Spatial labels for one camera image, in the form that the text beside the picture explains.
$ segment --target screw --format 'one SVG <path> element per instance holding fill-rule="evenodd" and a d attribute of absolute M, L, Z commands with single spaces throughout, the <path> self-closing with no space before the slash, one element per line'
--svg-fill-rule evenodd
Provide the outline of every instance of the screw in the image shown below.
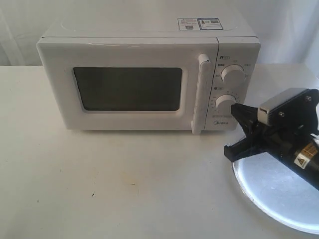
<path fill-rule="evenodd" d="M 311 100 L 312 100 L 312 99 L 311 99 L 311 96 L 306 96 L 306 97 L 305 97 L 305 101 L 306 101 L 306 102 L 310 102 Z"/>

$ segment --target control panel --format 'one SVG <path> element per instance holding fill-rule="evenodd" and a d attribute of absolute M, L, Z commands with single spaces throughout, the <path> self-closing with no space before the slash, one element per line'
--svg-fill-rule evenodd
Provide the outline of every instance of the control panel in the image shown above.
<path fill-rule="evenodd" d="M 260 43 L 256 37 L 219 37 L 218 41 L 205 130 L 233 130 L 237 121 L 230 107 L 245 101 Z"/>

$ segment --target microwave top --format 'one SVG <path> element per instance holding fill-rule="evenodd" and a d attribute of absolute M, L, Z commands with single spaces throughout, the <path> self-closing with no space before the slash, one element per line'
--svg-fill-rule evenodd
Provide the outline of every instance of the microwave top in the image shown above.
<path fill-rule="evenodd" d="M 225 0 L 77 0 L 43 37 L 256 37 Z"/>

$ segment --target yellow warning sticker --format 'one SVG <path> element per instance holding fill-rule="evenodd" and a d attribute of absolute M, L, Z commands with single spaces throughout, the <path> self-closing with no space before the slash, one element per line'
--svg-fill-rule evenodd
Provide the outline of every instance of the yellow warning sticker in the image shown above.
<path fill-rule="evenodd" d="M 295 164 L 305 169 L 310 160 L 318 153 L 316 146 L 311 142 L 301 150 L 295 158 Z"/>

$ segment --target black mechanical device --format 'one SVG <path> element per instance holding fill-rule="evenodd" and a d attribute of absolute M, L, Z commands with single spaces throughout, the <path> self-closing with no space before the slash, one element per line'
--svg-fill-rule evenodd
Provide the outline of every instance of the black mechanical device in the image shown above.
<path fill-rule="evenodd" d="M 231 114 L 246 137 L 224 147 L 235 162 L 267 152 L 319 190 L 317 89 L 289 88 L 259 108 L 234 104 Z"/>

